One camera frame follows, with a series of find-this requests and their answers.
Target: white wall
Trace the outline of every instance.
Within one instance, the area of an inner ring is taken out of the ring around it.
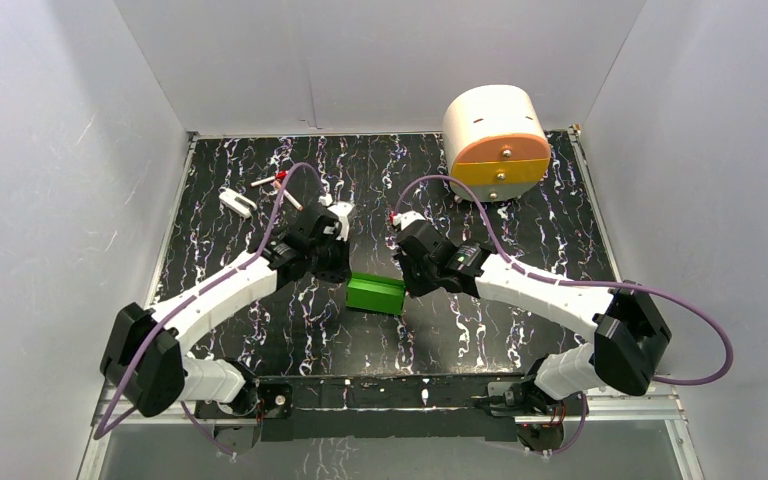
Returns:
[[[583,122],[645,0],[116,0],[202,134],[437,131],[487,83]]]
[[[768,2],[649,0],[584,135],[623,274],[734,341],[731,374],[680,391],[707,478],[768,478]],[[665,311],[665,369],[712,372],[717,337]]]
[[[0,479],[77,474],[185,149],[111,0],[0,1]]]

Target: floor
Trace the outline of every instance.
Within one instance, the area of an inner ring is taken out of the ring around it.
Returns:
[[[521,198],[493,205],[492,228],[521,261],[574,279],[611,279],[569,135],[549,132],[548,138],[546,177]],[[385,219],[408,182],[445,173],[438,134],[204,139],[195,145],[157,300],[177,295],[242,252],[263,231],[262,212],[274,198],[274,188],[249,183],[295,162],[313,164],[336,198],[356,205],[352,270],[399,277]],[[223,207],[223,186],[256,201],[261,213],[244,221]],[[294,179],[289,189],[302,203],[316,195],[310,178]],[[442,182],[418,189],[412,207],[451,238],[487,238],[475,208],[455,204]],[[291,208],[284,211],[292,215]],[[240,311],[194,353],[235,357],[259,375],[511,372],[577,340],[529,312],[443,291],[407,299],[402,316],[353,311],[345,308],[344,286],[307,277]]]

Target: black table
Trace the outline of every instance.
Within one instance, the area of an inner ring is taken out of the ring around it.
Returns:
[[[612,279],[608,256],[566,131],[549,132],[546,177],[521,198],[492,204],[492,228],[505,249],[528,264],[573,279]],[[356,205],[353,271],[400,277],[385,222],[401,189],[429,173],[446,173],[436,134],[201,139],[161,272],[157,299],[192,287],[243,252],[263,232],[275,189],[249,183],[314,165],[330,192]],[[244,220],[219,202],[230,187],[261,209]],[[317,196],[309,172],[289,191],[302,203]],[[477,209],[454,203],[442,182],[417,189],[410,205],[450,238],[487,240]],[[289,203],[285,217],[293,211]],[[244,308],[195,348],[199,358],[234,357],[258,375],[392,375],[526,371],[549,353],[575,346],[564,328],[529,312],[437,291],[408,298],[402,316],[349,310],[345,285],[305,277]]]

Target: green box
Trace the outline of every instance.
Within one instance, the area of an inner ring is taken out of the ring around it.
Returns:
[[[346,289],[346,306],[370,312],[401,315],[405,282],[395,278],[352,272]]]

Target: beige cylinder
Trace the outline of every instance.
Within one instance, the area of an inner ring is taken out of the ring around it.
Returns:
[[[449,175],[482,202],[518,197],[539,182],[550,147],[528,94],[511,85],[485,85],[462,93],[443,117]],[[457,185],[452,190],[469,195]]]

